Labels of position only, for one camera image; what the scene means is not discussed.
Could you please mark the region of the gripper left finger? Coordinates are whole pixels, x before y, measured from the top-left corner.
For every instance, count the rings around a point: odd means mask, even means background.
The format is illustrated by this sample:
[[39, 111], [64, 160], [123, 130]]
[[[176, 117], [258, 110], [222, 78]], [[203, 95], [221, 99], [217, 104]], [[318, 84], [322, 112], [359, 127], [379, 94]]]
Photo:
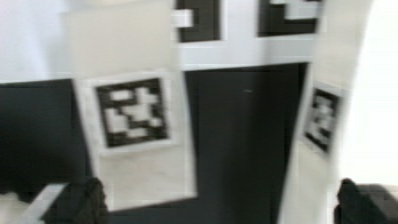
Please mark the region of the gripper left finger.
[[23, 194], [23, 224], [109, 224], [105, 198], [98, 178], [43, 186]]

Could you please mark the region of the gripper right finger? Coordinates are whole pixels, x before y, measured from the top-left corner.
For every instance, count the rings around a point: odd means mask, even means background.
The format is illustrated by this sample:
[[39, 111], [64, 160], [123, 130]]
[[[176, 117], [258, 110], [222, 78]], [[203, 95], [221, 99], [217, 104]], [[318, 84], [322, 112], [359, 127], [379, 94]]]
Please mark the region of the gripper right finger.
[[341, 180], [334, 224], [398, 224], [398, 185]]

